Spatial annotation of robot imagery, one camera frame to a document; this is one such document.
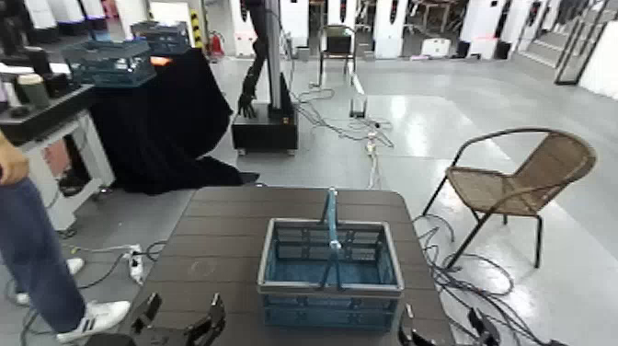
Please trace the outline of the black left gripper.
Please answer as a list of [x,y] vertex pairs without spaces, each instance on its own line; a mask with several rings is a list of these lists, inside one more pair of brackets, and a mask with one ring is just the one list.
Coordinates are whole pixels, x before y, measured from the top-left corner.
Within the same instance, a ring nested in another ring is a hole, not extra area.
[[186,329],[151,328],[162,305],[159,293],[151,293],[132,315],[131,333],[137,346],[211,346],[223,333],[226,312],[223,299],[215,293],[205,317]]

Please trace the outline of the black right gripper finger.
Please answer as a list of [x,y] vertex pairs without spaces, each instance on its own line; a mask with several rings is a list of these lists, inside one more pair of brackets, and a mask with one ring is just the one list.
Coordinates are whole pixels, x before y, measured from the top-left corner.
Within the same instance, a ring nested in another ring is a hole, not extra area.
[[412,322],[414,317],[411,304],[405,303],[398,322],[399,343],[402,346],[435,346],[434,340],[424,337],[415,328],[406,326],[406,322]]
[[499,346],[501,337],[498,328],[491,322],[488,315],[480,309],[471,308],[467,314],[468,320],[478,334],[477,345]]

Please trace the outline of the bare person's hand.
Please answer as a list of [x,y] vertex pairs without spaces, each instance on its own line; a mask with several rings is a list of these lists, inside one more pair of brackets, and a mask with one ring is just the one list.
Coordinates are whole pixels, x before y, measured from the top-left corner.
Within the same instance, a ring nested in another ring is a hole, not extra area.
[[28,158],[3,133],[0,134],[1,185],[10,185],[29,175]]

